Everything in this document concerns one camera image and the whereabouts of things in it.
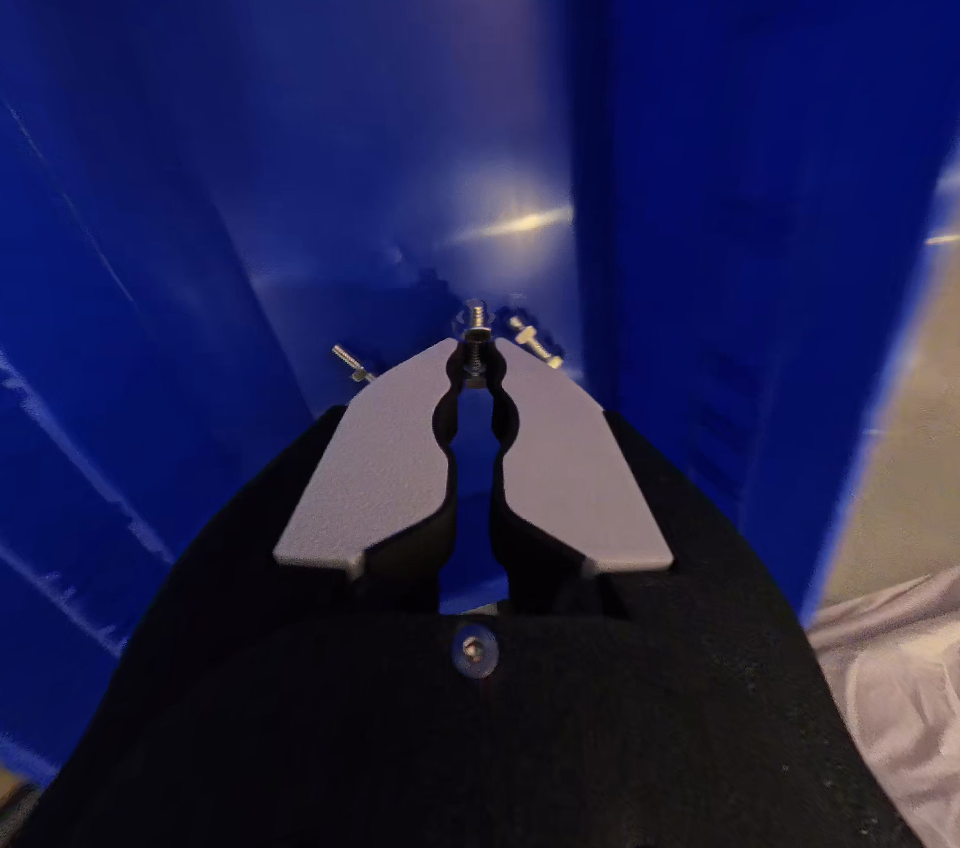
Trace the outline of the silver hex bolt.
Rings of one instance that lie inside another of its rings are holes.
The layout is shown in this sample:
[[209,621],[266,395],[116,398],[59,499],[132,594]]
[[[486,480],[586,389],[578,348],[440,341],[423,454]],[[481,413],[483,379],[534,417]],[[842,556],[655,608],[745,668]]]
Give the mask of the silver hex bolt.
[[559,369],[564,364],[564,357],[554,353],[546,347],[538,335],[538,329],[525,321],[518,314],[512,314],[507,319],[510,328],[511,340],[515,345],[536,356],[548,366]]
[[[487,303],[481,299],[469,299],[464,305],[463,311],[463,330],[469,326],[486,325],[491,328],[491,316]],[[464,372],[466,383],[471,388],[484,388],[487,386],[487,348],[485,345],[464,344]]]

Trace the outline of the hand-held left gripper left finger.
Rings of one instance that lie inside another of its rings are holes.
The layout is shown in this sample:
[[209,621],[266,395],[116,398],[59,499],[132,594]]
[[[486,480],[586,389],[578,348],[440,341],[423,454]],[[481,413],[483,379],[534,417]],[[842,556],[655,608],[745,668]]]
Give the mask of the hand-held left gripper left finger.
[[346,408],[273,549],[347,575],[438,575],[456,539],[460,344],[444,339]]

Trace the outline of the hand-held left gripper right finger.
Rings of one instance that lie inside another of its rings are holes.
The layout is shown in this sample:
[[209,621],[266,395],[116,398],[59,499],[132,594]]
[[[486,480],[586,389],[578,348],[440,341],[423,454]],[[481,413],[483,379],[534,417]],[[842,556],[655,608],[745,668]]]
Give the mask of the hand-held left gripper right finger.
[[584,573],[668,570],[674,555],[602,406],[514,342],[495,346],[518,416],[502,461],[508,512],[576,553]]

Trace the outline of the blue plastic bin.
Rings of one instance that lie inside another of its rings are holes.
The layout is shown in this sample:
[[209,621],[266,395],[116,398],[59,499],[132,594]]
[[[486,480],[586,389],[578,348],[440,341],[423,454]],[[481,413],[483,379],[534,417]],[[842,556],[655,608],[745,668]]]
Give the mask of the blue plastic bin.
[[333,344],[470,297],[811,618],[957,137],[958,0],[2,0],[2,766],[56,777]]

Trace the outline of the long thin silver bolt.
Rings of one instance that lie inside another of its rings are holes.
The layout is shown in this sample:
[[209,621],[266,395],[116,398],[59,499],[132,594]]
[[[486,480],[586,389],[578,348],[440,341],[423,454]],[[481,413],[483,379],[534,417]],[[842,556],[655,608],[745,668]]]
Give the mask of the long thin silver bolt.
[[332,354],[350,369],[350,377],[357,384],[371,383],[378,377],[371,371],[364,362],[354,356],[354,354],[344,348],[341,344],[335,344]]

